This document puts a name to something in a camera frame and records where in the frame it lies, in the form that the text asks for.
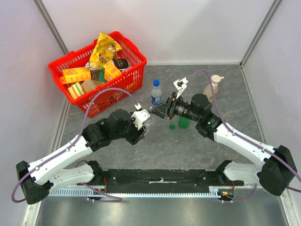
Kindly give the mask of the clear Pocari Sweat bottle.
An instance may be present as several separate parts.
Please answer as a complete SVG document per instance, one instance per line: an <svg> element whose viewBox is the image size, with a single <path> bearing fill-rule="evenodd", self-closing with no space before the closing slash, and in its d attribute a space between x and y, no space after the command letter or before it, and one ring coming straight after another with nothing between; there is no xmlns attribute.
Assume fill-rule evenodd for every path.
<svg viewBox="0 0 301 226"><path fill-rule="evenodd" d="M151 127L154 125L155 121L153 120L152 116L146 109L143 109L143 112L145 112L147 116L147 119L143 123L143 127L145 128L145 135L146 135L151 129Z"/></svg>

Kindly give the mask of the blue cap drink bottle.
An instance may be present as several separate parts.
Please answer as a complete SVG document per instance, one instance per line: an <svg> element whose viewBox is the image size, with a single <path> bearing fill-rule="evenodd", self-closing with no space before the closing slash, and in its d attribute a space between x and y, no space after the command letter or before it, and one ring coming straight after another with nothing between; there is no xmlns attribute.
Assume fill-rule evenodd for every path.
<svg viewBox="0 0 301 226"><path fill-rule="evenodd" d="M153 81L151 90L151 102L153 105L159 105L162 102L162 87L159 80Z"/></svg>

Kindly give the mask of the green bottle cap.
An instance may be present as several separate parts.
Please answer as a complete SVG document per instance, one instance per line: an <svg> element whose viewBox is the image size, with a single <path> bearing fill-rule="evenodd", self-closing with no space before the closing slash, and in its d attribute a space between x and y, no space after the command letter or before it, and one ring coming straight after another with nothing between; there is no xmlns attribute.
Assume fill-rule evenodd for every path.
<svg viewBox="0 0 301 226"><path fill-rule="evenodd" d="M171 130L174 130L174 129L175 129L175 125L174 125L174 124L170 124L169 128L170 128Z"/></svg>

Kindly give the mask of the green plastic bottle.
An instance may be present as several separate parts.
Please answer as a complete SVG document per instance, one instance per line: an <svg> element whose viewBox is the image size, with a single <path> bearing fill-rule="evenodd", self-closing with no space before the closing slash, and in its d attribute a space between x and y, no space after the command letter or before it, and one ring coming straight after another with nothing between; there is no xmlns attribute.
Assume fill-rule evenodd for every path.
<svg viewBox="0 0 301 226"><path fill-rule="evenodd" d="M190 125L190 119L179 117L178 127L181 129L187 129Z"/></svg>

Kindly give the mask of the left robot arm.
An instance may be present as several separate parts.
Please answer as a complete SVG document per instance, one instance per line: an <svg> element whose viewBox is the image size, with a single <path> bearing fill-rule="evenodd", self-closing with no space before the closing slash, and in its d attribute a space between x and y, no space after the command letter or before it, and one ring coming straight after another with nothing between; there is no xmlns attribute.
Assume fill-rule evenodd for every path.
<svg viewBox="0 0 301 226"><path fill-rule="evenodd" d="M37 161L21 161L16 165L18 183L24 194L23 201L36 204L45 199L50 192L77 183L98 185L103 181L103 173L95 161L78 169L65 167L79 158L89 155L111 141L125 139L136 145L147 131L146 122L150 119L147 110L129 113L118 109L108 118L89 124L80 130L79 135L53 153Z"/></svg>

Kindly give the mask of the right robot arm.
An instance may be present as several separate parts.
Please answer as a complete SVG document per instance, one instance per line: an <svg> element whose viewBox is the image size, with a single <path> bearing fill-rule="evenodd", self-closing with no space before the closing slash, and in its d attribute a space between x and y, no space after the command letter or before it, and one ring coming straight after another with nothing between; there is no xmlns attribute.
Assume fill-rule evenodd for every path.
<svg viewBox="0 0 301 226"><path fill-rule="evenodd" d="M211 109L212 104L204 94L195 94L190 103L172 94L165 102L151 107L149 113L161 119L177 115L195 121L201 136L230 147L252 162L226 162L215 174L218 184L224 186L236 180L257 183L270 194L280 196L298 175L290 150L283 145L273 147L252 139L225 123Z"/></svg>

